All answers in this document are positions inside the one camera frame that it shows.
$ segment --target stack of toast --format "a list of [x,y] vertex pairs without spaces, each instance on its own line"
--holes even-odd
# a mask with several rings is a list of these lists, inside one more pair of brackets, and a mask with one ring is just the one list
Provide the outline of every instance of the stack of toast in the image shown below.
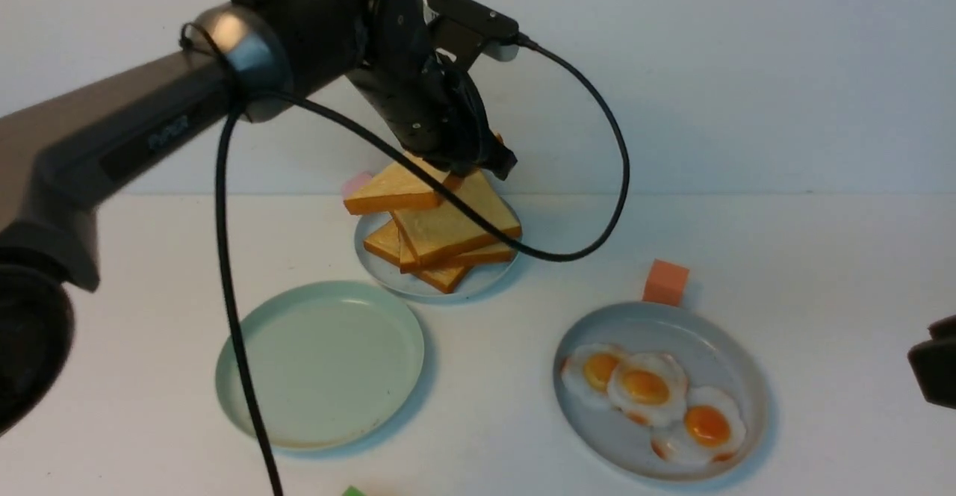
[[[458,177],[416,156],[406,157],[509,237],[521,236],[518,218],[481,170]],[[388,223],[365,238],[365,249],[445,294],[454,292],[475,267],[515,258],[515,251],[397,162],[346,197],[345,208],[359,216],[391,214]]]

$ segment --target plate rim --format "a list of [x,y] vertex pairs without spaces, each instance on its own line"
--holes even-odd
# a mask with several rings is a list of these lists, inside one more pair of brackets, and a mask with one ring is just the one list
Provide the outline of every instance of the plate rim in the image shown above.
[[[711,329],[716,330],[717,333],[723,334],[724,338],[729,340],[731,345],[736,347],[737,350],[741,354],[743,354],[744,359],[748,362],[748,365],[750,365],[750,369],[752,370],[752,373],[754,373],[754,376],[756,377],[755,381],[758,383],[758,386],[759,386],[759,388],[756,390],[756,393],[758,393],[758,397],[755,397],[755,401],[757,401],[757,403],[761,407],[761,411],[762,411],[761,418],[763,420],[763,423],[759,425],[759,431],[757,432],[755,442],[754,442],[754,445],[752,445],[751,450],[748,451],[747,454],[745,454],[744,456],[741,456],[740,459],[737,459],[737,461],[735,461],[733,465],[731,465],[729,468],[721,469],[717,472],[713,472],[713,474],[710,474],[710,475],[690,474],[687,476],[679,476],[679,477],[673,476],[673,475],[666,475],[666,476],[647,475],[645,473],[641,473],[630,468],[625,468],[625,466],[621,465],[621,463],[612,461],[612,459],[609,459],[608,456],[605,456],[600,451],[597,451],[597,449],[594,449],[593,446],[588,444],[586,439],[584,439],[583,435],[581,435],[580,432],[577,431],[577,428],[574,427],[574,424],[571,423],[571,420],[570,418],[568,418],[568,415],[565,412],[564,406],[561,404],[561,400],[559,397],[559,386],[561,385],[560,384],[561,378],[559,374],[559,367],[560,367],[559,354],[561,353],[561,347],[564,345],[564,342],[567,339],[567,337],[572,332],[574,332],[574,330],[583,328],[583,326],[585,326],[584,321],[591,318],[595,318],[594,315],[596,315],[598,312],[602,312],[610,308],[618,308],[618,306],[656,306],[657,308],[678,311],[680,313],[683,313],[683,316],[686,318],[689,318],[692,322],[702,323],[706,328],[707,326],[709,326]],[[649,319],[649,320],[660,322],[660,319],[656,319],[656,318]],[[553,393],[554,405],[556,405],[557,410],[559,410],[561,414],[561,418],[563,418],[564,420],[564,426],[566,427],[566,429],[570,430],[571,434],[574,435],[574,439],[577,440],[578,444],[583,446],[585,449],[587,449],[587,451],[592,456],[595,456],[595,458],[597,458],[598,461],[600,461],[604,465],[610,466],[612,470],[615,470],[625,476],[628,476],[631,479],[662,483],[663,486],[688,486],[688,485],[691,485],[691,483],[712,483],[715,480],[723,479],[723,478],[726,478],[727,476],[730,476],[733,472],[737,471],[743,465],[747,465],[747,463],[751,462],[752,459],[754,459],[754,455],[758,453],[759,451],[761,451],[764,448],[764,446],[767,444],[769,424],[771,424],[772,422],[771,395],[769,394],[769,383],[768,383],[767,377],[760,370],[760,366],[758,366],[756,360],[751,355],[751,353],[748,352],[748,350],[745,349],[743,345],[741,345],[732,335],[730,335],[730,333],[727,333],[726,330],[723,330],[720,326],[716,325],[716,323],[710,322],[710,320],[707,320],[703,316],[700,316],[697,312],[692,311],[690,309],[678,308],[678,306],[670,306],[670,305],[666,305],[666,303],[645,302],[645,301],[625,301],[625,302],[607,303],[607,305],[600,306],[600,308],[595,308],[591,311],[588,311],[584,316],[580,317],[580,319],[577,319],[576,321],[574,321],[566,330],[566,332],[561,334],[560,339],[557,341],[557,344],[554,347],[554,356],[553,356],[552,366],[550,366],[550,380],[552,380],[552,393]]]
[[[335,288],[335,286],[348,286],[348,288],[359,288],[359,289],[365,290],[365,293],[363,294],[375,293],[375,295],[378,295],[378,296],[385,296],[386,297],[385,300],[388,300],[389,303],[392,303],[394,308],[397,309],[397,312],[391,311],[391,310],[388,310],[388,312],[393,314],[401,314],[402,319],[407,320],[407,322],[409,322],[410,326],[406,326],[406,328],[411,330],[413,334],[412,339],[413,339],[413,342],[415,343],[414,345],[415,357],[411,360],[413,364],[411,373],[414,374],[414,377],[410,378],[409,390],[407,390],[407,392],[403,394],[402,400],[396,401],[395,408],[393,408],[393,410],[389,412],[387,415],[383,415],[382,417],[378,418],[379,420],[378,422],[372,422],[372,424],[368,424],[366,427],[363,427],[361,430],[354,432],[354,434],[348,435],[345,438],[337,439],[337,441],[301,442],[301,444],[289,445],[286,441],[281,441],[281,442],[274,441],[273,438],[270,438],[269,444],[273,448],[287,451],[287,452],[314,452],[314,451],[334,449],[337,447],[344,446],[346,444],[352,444],[352,442],[358,441],[358,439],[361,439],[361,438],[365,438],[368,435],[371,435],[373,432],[376,432],[379,428],[382,428],[382,426],[385,426],[386,424],[388,424],[388,422],[393,417],[395,417],[395,415],[399,413],[400,410],[402,410],[402,407],[404,406],[404,404],[406,404],[406,402],[409,401],[411,394],[414,393],[415,388],[418,386],[418,383],[420,381],[421,371],[423,371],[424,369],[424,357],[426,357],[426,340],[424,340],[424,331],[423,329],[421,329],[421,322],[418,316],[415,314],[415,312],[413,312],[411,308],[409,308],[408,305],[406,305],[405,302],[402,301],[402,299],[393,295],[391,292],[386,291],[385,289],[378,288],[378,286],[375,286],[375,285],[370,285],[368,284],[368,282],[351,281],[351,279],[330,279],[330,281],[309,282],[308,284],[294,286],[293,288],[286,289],[286,291],[279,292],[276,295],[273,295],[272,297],[267,298],[262,303],[259,303],[258,306],[256,306],[253,310],[250,310],[250,312],[246,313],[246,316],[242,318],[242,320],[240,321],[240,328],[243,330],[243,339],[245,339],[246,342],[248,342],[248,339],[246,339],[245,332],[246,332],[246,322],[249,321],[250,317],[256,316],[256,322],[250,323],[248,326],[255,326],[257,322],[259,322],[259,320],[266,318],[266,317],[261,317],[259,315],[260,314],[267,315],[267,313],[269,313],[268,309],[271,306],[279,303],[280,299],[283,299],[287,296],[291,296],[294,293],[298,293],[301,291],[310,291],[311,289],[321,289],[321,288]],[[376,303],[376,301],[370,300],[370,298],[371,297],[359,298],[359,299],[362,299],[362,301],[365,301],[366,303]],[[229,413],[230,408],[226,407],[226,401],[225,401],[225,398],[223,397],[224,394],[222,390],[223,384],[221,384],[221,380],[222,380],[221,376],[224,373],[224,371],[229,371],[229,370],[236,371],[235,368],[236,368],[235,352],[233,352],[233,349],[232,349],[232,334],[229,334],[226,336],[226,339],[222,347],[220,347],[219,356],[216,359],[216,364],[213,371],[213,385],[215,387],[216,402],[219,405],[219,409],[222,412],[222,414],[225,415],[226,420],[229,420],[229,423],[232,426],[235,426],[235,428],[240,433],[242,433],[243,435],[246,435],[246,437],[249,437],[253,439],[254,441],[255,433],[246,431],[246,428],[243,427],[241,424],[239,424],[235,416],[230,415]]]
[[[515,212],[515,208],[511,206],[511,203],[508,203],[508,200],[505,200],[504,196],[501,197],[501,201],[502,203],[505,203],[505,206],[512,211],[512,214],[514,214],[515,217],[518,217],[517,212]],[[352,236],[354,241],[353,245],[355,245],[356,258],[358,259],[358,263],[361,265],[362,269],[365,270],[365,273],[367,273],[378,285],[381,285],[383,288],[388,289],[389,291],[395,293],[396,295],[402,296],[403,298],[406,298],[409,300],[427,303],[427,302],[437,302],[437,301],[450,301],[450,300],[464,299],[471,296],[477,296],[481,294],[482,292],[487,291],[489,288],[492,288],[492,286],[497,285],[498,282],[501,282],[501,279],[504,278],[506,275],[508,275],[508,272],[512,271],[512,268],[515,266],[515,262],[517,262],[520,258],[522,258],[521,252],[515,252],[515,257],[508,262],[508,265],[506,265],[506,267],[502,269],[501,273],[498,274],[497,277],[492,279],[492,281],[488,282],[487,285],[477,289],[477,291],[455,291],[448,294],[445,294],[444,292],[440,292],[438,291],[438,289],[434,289],[434,288],[433,289],[435,292],[429,293],[429,294],[419,294],[417,292],[403,291],[402,288],[396,288],[396,286],[390,285],[388,284],[388,282],[383,282],[379,278],[379,276],[377,276],[376,274],[373,274],[372,271],[369,269],[369,267],[365,264],[365,259],[363,258],[363,255],[368,255],[368,257],[372,257],[372,258],[379,258],[379,257],[376,257],[376,255],[372,255],[367,250],[365,250],[365,247],[362,244],[364,241],[364,238],[359,237],[359,230],[361,230],[362,225],[372,223],[372,221],[374,221],[376,218],[379,218],[379,217],[391,217],[391,214],[387,212],[363,214],[362,216],[358,218],[358,221],[356,221],[355,233]],[[517,240],[521,241],[523,237],[524,237],[524,233],[522,232],[522,234],[517,238]]]

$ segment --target pink block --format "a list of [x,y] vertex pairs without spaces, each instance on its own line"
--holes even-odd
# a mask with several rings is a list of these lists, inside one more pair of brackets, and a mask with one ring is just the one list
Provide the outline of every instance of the pink block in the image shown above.
[[368,184],[370,180],[372,180],[372,173],[369,173],[367,170],[363,170],[363,172],[353,176],[348,182],[342,184],[342,199],[351,196],[351,194],[359,190],[360,187]]

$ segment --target white wall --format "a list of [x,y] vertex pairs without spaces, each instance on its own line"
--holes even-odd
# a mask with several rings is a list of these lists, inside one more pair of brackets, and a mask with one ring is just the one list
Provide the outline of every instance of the white wall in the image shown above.
[[[0,0],[0,112],[176,49],[222,0]],[[636,192],[956,192],[956,0],[480,0],[604,92]],[[512,192],[612,192],[618,159],[586,93],[523,53],[472,72],[517,152]],[[314,96],[379,134],[346,83]],[[211,190],[208,133],[131,187]],[[237,192],[337,192],[378,152],[312,115],[243,125]]]

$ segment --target empty plate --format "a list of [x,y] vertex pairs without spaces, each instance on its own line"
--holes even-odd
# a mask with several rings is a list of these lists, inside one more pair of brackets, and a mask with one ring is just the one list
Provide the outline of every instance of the empty plate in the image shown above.
[[[734,398],[747,428],[744,444],[732,459],[702,468],[663,461],[651,449],[648,428],[618,410],[589,408],[565,387],[560,376],[564,359],[588,343],[611,343],[628,353],[670,353],[691,387],[714,386]],[[660,303],[618,303],[575,323],[554,356],[553,383],[561,411],[585,444],[613,465],[659,481],[703,481],[736,468],[758,448],[769,422],[767,384],[750,354],[713,323]]]
[[[355,441],[409,398],[424,361],[415,315],[360,282],[318,282],[263,303],[242,321],[252,383],[277,448],[311,451]],[[254,435],[232,341],[219,355],[226,417]]]

